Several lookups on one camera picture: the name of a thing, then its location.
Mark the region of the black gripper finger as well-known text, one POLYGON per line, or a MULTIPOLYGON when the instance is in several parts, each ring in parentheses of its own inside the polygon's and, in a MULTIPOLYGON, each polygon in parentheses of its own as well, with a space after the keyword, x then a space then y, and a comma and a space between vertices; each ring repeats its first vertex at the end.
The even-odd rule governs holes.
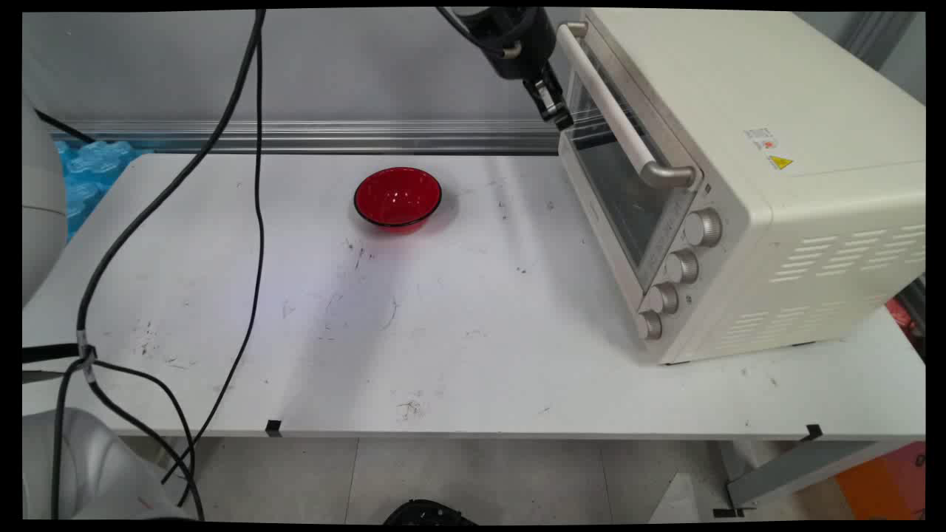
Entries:
POLYGON ((559 132, 574 124, 562 87, 551 65, 544 65, 544 106, 544 121, 553 124, 559 132))
POLYGON ((544 78, 533 78, 533 80, 523 80, 523 86, 530 95, 531 100, 537 105, 540 117, 547 123, 554 121, 554 115, 557 114, 557 101, 553 94, 548 90, 548 85, 544 78))

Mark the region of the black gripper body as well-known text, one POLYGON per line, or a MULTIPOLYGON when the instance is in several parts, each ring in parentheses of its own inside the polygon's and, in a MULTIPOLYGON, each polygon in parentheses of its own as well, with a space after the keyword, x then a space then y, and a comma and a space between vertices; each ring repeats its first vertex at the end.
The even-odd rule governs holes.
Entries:
POLYGON ((464 27, 486 52, 503 80, 548 80, 557 38, 544 7, 466 7, 464 27))

